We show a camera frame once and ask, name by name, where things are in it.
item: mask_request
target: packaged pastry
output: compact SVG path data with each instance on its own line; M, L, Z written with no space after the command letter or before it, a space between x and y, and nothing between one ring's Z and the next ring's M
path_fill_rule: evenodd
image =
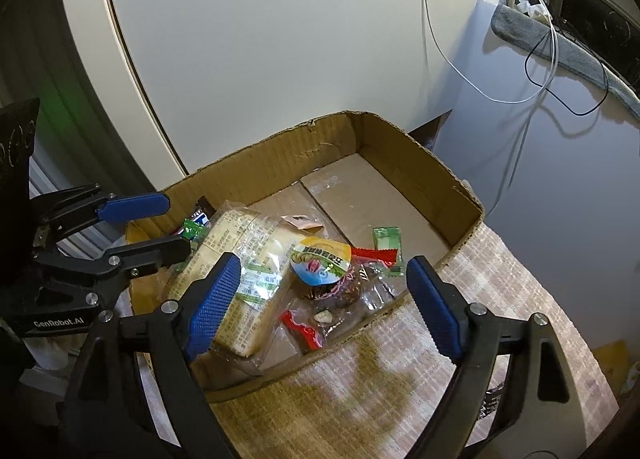
M202 242L186 267L167 283L164 298L179 299L222 253L236 254L242 262L241 282L213 342L238 357L251 357L268 346L294 278L290 256L307 236L281 218L227 202L199 236Z

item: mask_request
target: black cable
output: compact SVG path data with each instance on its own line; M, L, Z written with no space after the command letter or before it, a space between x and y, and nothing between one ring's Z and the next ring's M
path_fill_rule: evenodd
M566 36L564 35L564 33L562 32L562 29L559 28L559 31L562 33L562 36L564 36L564 38L566 38ZM542 84L539 84L538 82L534 81L530 75L529 75L529 68L527 68L527 64L529 62L529 59L531 58L531 55L533 55L533 52L536 51L536 49L538 48L538 46L540 44L542 44L542 42L551 34L551 30L549 30L548 32L545 33L545 35L543 35L543 37L538 41L538 43L531 49L531 51L529 51L529 54L527 55L525 61L524 61L524 72L527 75L527 78L529 79L529 81L533 84L533 85L537 85L538 87L542 87ZM549 94L551 94L551 96L553 96L556 100L558 100L560 103L562 103L562 105L564 105L567 110L572 113L572 115L574 116L586 116L588 114L591 114L594 112L594 110L596 110L598 107L600 107L603 103L604 100L607 99L607 96L609 96L609 76L607 75L607 71L604 67L604 64L602 63L602 61L600 60L599 57L597 57L594 52L591 49L586 49L586 51L588 51L592 56L594 56L598 62L600 62L600 67L602 67L602 75L604 78L604 82L605 82L605 93L604 96L602 97L602 100L600 100L600 102L597 103L597 105L591 109L589 109L587 112L585 113L577 113L575 112L573 109L571 109L571 107L569 107L566 103L564 103L564 100L562 100L556 93L554 93L551 89L547 88L546 90L548 91Z

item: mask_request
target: red wrapper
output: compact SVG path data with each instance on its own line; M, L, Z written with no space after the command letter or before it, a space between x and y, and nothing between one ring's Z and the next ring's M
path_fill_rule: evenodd
M304 341L310 351L316 351L322 348L322 335L320 332L310 325L298 323L293 320L293 314L289 309L280 315L280 319L289 331L298 335Z
M351 247L351 256L364 257L372 261L383 262L386 267L396 264L398 258L397 249L369 249L369 248L353 248Z

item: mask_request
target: electrical cable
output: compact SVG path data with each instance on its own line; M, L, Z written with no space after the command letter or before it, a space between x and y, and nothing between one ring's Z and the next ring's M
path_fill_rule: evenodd
M442 55L444 60L453 68L453 70L456 73L458 73L471 87L473 87L476 91L478 91L482 96L484 96L488 100L491 100L492 102L496 102L496 103L500 103L500 104L523 104L525 102L528 102L531 99L538 98L539 96L542 96L544 94L545 90L548 89L549 84L551 83L553 78L556 76L554 68L555 69L558 68L558 60L557 60L557 58L558 58L558 36L557 36L557 33L555 32L555 30L553 29L552 17L551 17L551 14L549 13L548 9L545 9L545 17L549 21L549 26L550 26L551 30L554 32L552 34L551 69L549 70L549 73L547 74L545 83L542 85L542 87L540 87L540 89L536 93L532 94L528 98L525 98L524 100L509 101L509 100L498 100L498 99L495 99L495 98L492 98L492 97L488 96L487 94L482 92L482 90L479 87L477 87L474 83L472 83L472 81L469 80L469 78L464 76L455 65L453 65L453 63L449 60L449 58L447 58L447 56L444 54L444 52L440 48L440 45L438 44L438 41L436 39L435 33L433 31L433 26L431 24L431 17L430 17L430 14L429 14L428 0L423 0L423 2L424 2L425 13L426 13L426 16L427 16L427 24L428 24L429 30L431 32L431 38L433 39L433 42L436 45L436 48L438 49L438 51L440 52L440 54Z
M531 49L531 51L529 51L529 54L527 55L525 61L524 61L524 72L527 75L527 78L529 79L529 81L533 84L533 85L537 85L538 87L542 87L542 84L539 84L538 82L534 81L530 75L529 75L529 69L527 68L527 64L529 62L529 58L531 58L531 55L533 55L534 51L536 51L536 49L538 48L538 46L549 36L549 32L545 33L545 35L538 41L538 43ZM585 113L577 113L575 112L573 109L571 109L571 107L569 107L564 100L562 100L556 93L554 93L551 89L547 89L547 91L549 92L549 94L551 94L551 96L553 96L556 100L558 100L560 103L562 103L562 105L565 106L565 108L572 113L572 115L574 116L586 116L588 114L591 114L594 112L594 110L596 110L598 107L600 107L603 103L604 100L607 99L607 96L609 96L609 76L607 75L607 71L604 67L604 64L602 63L602 61L599 59L599 57L597 57L594 52L591 49L587 49L586 51L588 51L588 53L590 53L590 55L594 56L598 62L600 62L600 67L602 67L602 77L605 83L605 93L604 96L602 97L602 100L600 100L594 107L592 107L591 109L589 109L587 112Z
M557 54L557 50L558 50L558 32L556 32L556 29L553 26L553 19L552 19L551 14L549 13L549 10L546 7L546 5L545 5L545 11L546 11L546 18L549 21L549 31L545 34L545 36L543 38L541 38L538 41L538 43L534 46L534 49L532 51L535 51L535 49L540 45L540 43L542 43L542 41L545 38L547 38L549 35L551 35L551 39L552 39L552 41L551 41L552 54L556 55L555 57L553 57L553 55L551 57L551 66L552 66L551 67L551 74L553 76L555 76L556 75L556 71L558 70L558 63L559 63L559 56ZM536 101L533 103L533 106L531 107L530 112L529 112L529 116L527 117L527 121L525 122L524 130L523 130L523 133L522 133L522 137L520 139L520 146L518 147L518 153L516 155L516 159L515 159L515 162L513 164L513 169L511 170L511 176L509 178L509 184L507 185L507 189L509 189L511 187L511 184L513 183L513 179L516 176L516 171L518 169L518 163L520 162L520 157L521 157L522 151L524 149L524 142L527 139L527 134L529 133L529 126L530 126L530 123L531 123L531 118L532 118L532 115L535 112L536 108L538 107L539 100L542 101L542 97L543 97L543 94L540 94L538 96L538 98L536 99ZM489 212L487 214L487 217L489 217L494 212L494 210L498 206L498 204L500 204L500 201L502 200L502 197L504 196L504 188L503 188L503 186L504 186L504 181L502 181L502 184L500 185L500 190L498 191L498 197L495 200L494 206L491 208L491 210L489 210Z

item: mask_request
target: white cable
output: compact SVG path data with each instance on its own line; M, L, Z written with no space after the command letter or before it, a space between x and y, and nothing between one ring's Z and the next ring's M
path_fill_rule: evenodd
M551 48L552 48L552 61L551 61L551 80L553 80L553 78L556 76L556 71L558 70L558 61L559 61L559 57L556 56L557 52L556 49L558 47L558 32L556 32L556 29L553 26L553 22L552 22L552 17L551 14L548 10L548 8L545 6L545 16L547 18L547 20L549 21L549 25L551 26ZM522 133L522 137L520 139L520 146L518 147L518 154L516 156L516 160L513 164L513 169L511 170L511 177L509 178L509 184L507 185L507 189L509 189L511 187L511 184L513 183L513 179L516 176L516 170L518 169L518 163L520 161L520 157L522 155L522 149L524 148L524 142L525 139L527 137L527 132L529 132L529 124L531 121L531 117L533 114L533 111L536 109L537 105L538 105L538 100L542 99L542 95L540 95L536 101L533 104L533 107L531 108L530 112L529 112L529 116L527 117L527 121L525 122L524 125L524 131ZM494 210L496 209L496 207L498 206L498 204L500 204L500 201L502 200L502 197L504 196L504 188L502 186L500 186L500 190L498 190L498 197L495 200L494 205L492 206L491 210L489 210L489 212L487 213L486 217L489 217Z
M442 49L440 49L440 45L438 44L438 41L436 40L436 36L435 33L433 32L433 26L431 25L431 17L429 16L429 5L427 0L423 0L424 1L424 9L427 15L427 24L429 25L429 30L431 32L431 37L433 38L433 42L436 45L436 48L438 48L438 51L440 52L440 54L442 55L442 57L444 58L444 60L447 61L447 63L455 70L456 73L458 73L471 87L473 87L476 91L478 91L482 96L484 96L485 98L487 98L488 100L491 100L492 102L497 102L500 104L522 104L524 102L528 102L529 100L539 97L540 95L542 95L546 89L549 87L551 81L554 79L554 77L556 76L556 69L558 68L558 34L556 33L556 30L554 29L553 25L552 25L552 19L551 19L551 14L549 13L548 9L546 10L545 16L547 17L547 19L549 20L549 27L551 28L551 48L552 48L552 55L551 55L551 68L550 71L546 77L545 83L543 84L542 87L540 87L540 89L535 93L532 94L529 98L525 98L524 100L518 100L515 102L511 102L511 101L507 101L507 100L497 100L495 98L492 98L490 96L487 96L487 94L483 93L482 90L480 90L471 80L469 80L469 78L467 78L466 76L464 76L460 70L454 66L451 61L449 60L449 58L447 58L447 56L443 53Z

